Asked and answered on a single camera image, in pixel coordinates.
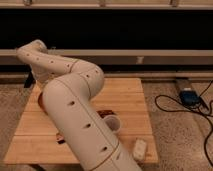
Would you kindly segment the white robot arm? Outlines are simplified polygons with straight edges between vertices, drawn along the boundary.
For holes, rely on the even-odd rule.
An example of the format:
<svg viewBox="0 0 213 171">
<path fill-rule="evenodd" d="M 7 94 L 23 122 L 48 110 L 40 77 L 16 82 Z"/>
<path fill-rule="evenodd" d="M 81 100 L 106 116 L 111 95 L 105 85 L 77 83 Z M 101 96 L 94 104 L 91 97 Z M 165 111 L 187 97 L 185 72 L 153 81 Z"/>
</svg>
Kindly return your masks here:
<svg viewBox="0 0 213 171">
<path fill-rule="evenodd" d="M 84 171 L 142 171 L 132 155 L 91 106 L 104 86 L 104 73 L 85 60 L 50 55 L 34 40 L 17 49 L 43 85 L 42 100 Z"/>
</svg>

